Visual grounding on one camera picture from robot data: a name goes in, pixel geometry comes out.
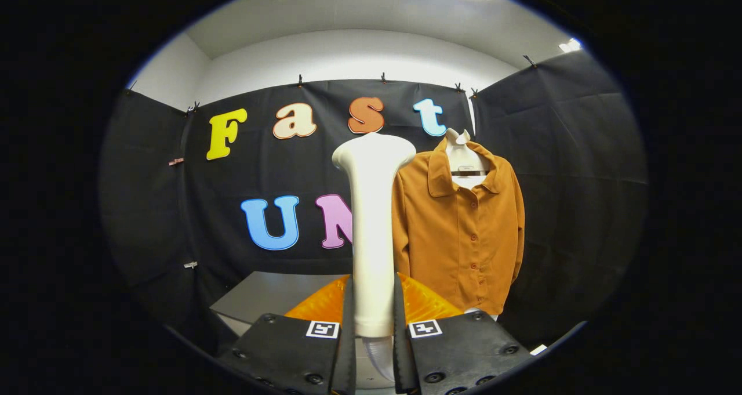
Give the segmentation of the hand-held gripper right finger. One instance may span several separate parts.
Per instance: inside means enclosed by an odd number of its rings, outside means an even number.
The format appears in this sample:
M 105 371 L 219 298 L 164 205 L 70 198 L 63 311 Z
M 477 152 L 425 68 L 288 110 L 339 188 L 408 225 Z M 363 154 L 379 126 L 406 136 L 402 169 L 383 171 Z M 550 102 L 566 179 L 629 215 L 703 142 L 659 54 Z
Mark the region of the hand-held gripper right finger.
M 399 394 L 474 394 L 533 356 L 482 311 L 461 313 L 403 274 L 394 282 L 393 374 Z

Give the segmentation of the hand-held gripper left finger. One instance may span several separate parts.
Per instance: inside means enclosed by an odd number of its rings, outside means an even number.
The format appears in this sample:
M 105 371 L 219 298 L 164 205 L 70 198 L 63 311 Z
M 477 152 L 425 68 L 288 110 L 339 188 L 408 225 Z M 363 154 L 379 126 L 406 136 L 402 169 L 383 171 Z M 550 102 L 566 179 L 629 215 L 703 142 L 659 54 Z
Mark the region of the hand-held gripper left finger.
M 270 394 L 355 393 L 353 287 L 345 274 L 284 313 L 260 313 L 220 363 Z

